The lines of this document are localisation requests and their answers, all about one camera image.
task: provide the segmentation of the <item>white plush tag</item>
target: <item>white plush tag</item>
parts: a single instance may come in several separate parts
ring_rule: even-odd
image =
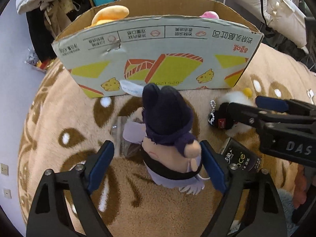
[[[124,92],[136,96],[136,97],[142,97],[143,96],[143,90],[144,87],[138,84],[134,84],[132,82],[129,82],[127,80],[120,80],[121,88]]]

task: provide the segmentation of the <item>electrical outlet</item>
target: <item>electrical outlet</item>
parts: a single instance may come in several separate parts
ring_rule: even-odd
[[[8,165],[0,163],[0,166],[1,166],[1,174],[8,176],[9,175]]]
[[[11,199],[11,190],[9,189],[3,189],[3,194],[4,194],[4,197],[8,198],[8,199]]]

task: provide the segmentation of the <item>fleece blanket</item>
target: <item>fleece blanket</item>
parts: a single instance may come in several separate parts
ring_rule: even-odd
[[[310,102],[307,90],[316,91],[316,77],[301,63],[261,44],[233,90],[249,87],[257,95]],[[192,133],[207,140],[219,151],[227,138],[224,131],[211,128],[207,119],[210,100],[230,90],[181,91],[194,111]],[[130,116],[141,107],[141,99],[129,95],[90,99],[75,83],[60,61],[45,76],[27,114],[19,150],[18,190],[22,215],[28,213],[43,172],[70,170],[96,153],[105,140],[113,140],[111,127],[117,116]],[[261,167],[269,170],[277,188],[293,193],[297,164],[264,155],[254,129],[236,134],[235,139],[262,158]],[[245,192],[236,219],[243,213]],[[198,195],[157,186],[139,155],[114,158],[100,188],[91,198],[113,236],[201,235],[221,194],[206,182]],[[66,202],[77,231],[83,233],[71,196]]]

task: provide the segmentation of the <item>cardboard box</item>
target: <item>cardboard box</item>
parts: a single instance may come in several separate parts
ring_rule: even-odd
[[[84,29],[110,5],[128,18]],[[199,18],[216,11],[220,20]],[[119,80],[178,90],[233,87],[263,34],[231,8],[212,0],[120,0],[78,17],[53,49],[91,98],[122,95]]]

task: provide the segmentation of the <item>blue gripper pad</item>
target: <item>blue gripper pad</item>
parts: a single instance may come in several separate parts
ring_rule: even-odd
[[[202,148],[202,162],[214,188],[225,193],[228,187],[228,164],[224,157],[217,154],[207,141],[200,142]]]
[[[289,110],[289,105],[286,101],[265,96],[258,96],[256,98],[256,105],[262,109],[281,113],[287,112]]]
[[[86,176],[86,179],[88,179],[87,191],[89,194],[99,188],[104,174],[114,157],[114,144],[111,141],[106,141],[98,153],[91,156],[94,157],[91,160],[88,158],[87,162],[92,163],[93,167]]]

